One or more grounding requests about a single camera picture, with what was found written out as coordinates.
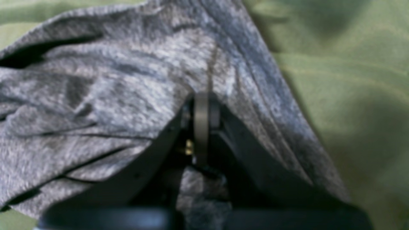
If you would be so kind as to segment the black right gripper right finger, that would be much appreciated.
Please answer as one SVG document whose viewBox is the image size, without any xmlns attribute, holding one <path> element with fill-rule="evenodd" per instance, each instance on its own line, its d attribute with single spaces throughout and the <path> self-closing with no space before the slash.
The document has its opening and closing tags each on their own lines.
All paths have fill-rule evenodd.
<svg viewBox="0 0 409 230">
<path fill-rule="evenodd" d="M 213 93 L 195 95 L 195 165 L 221 172 L 225 230 L 372 230 L 361 209 L 285 169 Z"/>
</svg>

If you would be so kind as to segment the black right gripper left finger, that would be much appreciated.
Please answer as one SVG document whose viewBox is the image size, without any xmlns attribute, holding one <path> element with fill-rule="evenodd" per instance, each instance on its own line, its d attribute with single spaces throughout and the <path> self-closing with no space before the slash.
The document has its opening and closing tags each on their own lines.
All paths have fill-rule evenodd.
<svg viewBox="0 0 409 230">
<path fill-rule="evenodd" d="M 128 166 L 86 191 L 52 205 L 37 230 L 184 230 L 176 203 L 191 136 L 193 95 L 152 144 Z"/>
</svg>

